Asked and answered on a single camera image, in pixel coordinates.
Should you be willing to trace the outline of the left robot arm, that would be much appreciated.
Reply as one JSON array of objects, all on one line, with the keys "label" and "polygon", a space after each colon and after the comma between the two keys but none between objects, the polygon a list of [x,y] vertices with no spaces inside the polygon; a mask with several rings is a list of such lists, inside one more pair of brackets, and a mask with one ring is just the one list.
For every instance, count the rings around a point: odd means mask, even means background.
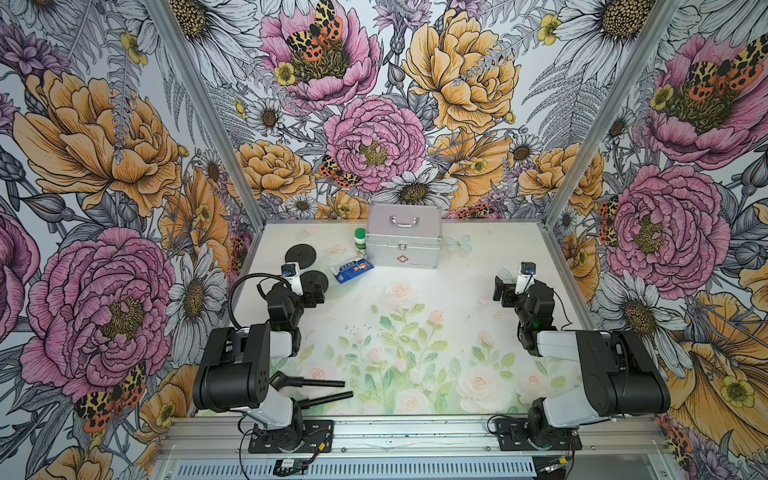
[{"label": "left robot arm", "polygon": [[275,359],[295,357],[302,335],[299,322],[307,308],[325,301],[328,279],[310,270],[296,277],[302,292],[294,291],[288,279],[275,274],[251,273],[232,285],[234,295],[248,280],[273,280],[265,293],[267,320],[246,326],[236,320],[232,309],[230,327],[212,330],[193,384],[196,408],[217,413],[234,411],[250,418],[256,435],[283,451],[299,447],[304,437],[304,420],[298,402],[279,393],[289,377],[270,373]]}]

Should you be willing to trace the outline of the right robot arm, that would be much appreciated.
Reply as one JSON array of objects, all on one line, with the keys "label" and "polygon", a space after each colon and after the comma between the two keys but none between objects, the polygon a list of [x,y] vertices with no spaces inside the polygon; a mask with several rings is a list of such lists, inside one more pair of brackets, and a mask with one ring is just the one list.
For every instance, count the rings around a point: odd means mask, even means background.
[{"label": "right robot arm", "polygon": [[582,384],[535,399],[525,417],[494,415],[489,431],[502,451],[582,448],[579,428],[624,416],[659,415],[671,396],[658,367],[632,331],[554,326],[556,292],[531,275],[512,284],[494,278],[493,299],[518,316],[517,337],[534,357],[576,363]]}]

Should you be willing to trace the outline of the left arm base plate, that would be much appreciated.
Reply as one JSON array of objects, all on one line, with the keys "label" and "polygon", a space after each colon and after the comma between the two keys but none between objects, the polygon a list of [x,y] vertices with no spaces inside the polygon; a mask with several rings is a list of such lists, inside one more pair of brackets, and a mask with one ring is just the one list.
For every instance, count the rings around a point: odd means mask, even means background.
[{"label": "left arm base plate", "polygon": [[250,454],[314,454],[331,451],[335,422],[304,420],[279,430],[252,433],[247,451]]}]

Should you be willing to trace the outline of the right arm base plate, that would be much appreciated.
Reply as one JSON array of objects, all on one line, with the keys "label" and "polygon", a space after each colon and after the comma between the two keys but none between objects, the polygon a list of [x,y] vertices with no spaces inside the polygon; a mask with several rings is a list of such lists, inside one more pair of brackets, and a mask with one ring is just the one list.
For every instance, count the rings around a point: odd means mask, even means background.
[{"label": "right arm base plate", "polygon": [[583,448],[578,431],[574,429],[555,428],[547,423],[535,426],[527,418],[509,416],[494,417],[490,425],[499,449],[504,452],[579,451]]}]

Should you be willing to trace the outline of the black round stand base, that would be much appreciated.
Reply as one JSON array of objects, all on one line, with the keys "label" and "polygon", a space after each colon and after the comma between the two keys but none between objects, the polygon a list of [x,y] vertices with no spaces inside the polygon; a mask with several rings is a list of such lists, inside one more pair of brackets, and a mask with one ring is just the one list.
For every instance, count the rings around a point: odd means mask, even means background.
[{"label": "black round stand base", "polygon": [[320,291],[325,294],[329,287],[327,276],[318,270],[305,270],[300,276],[302,291],[304,294]]}]

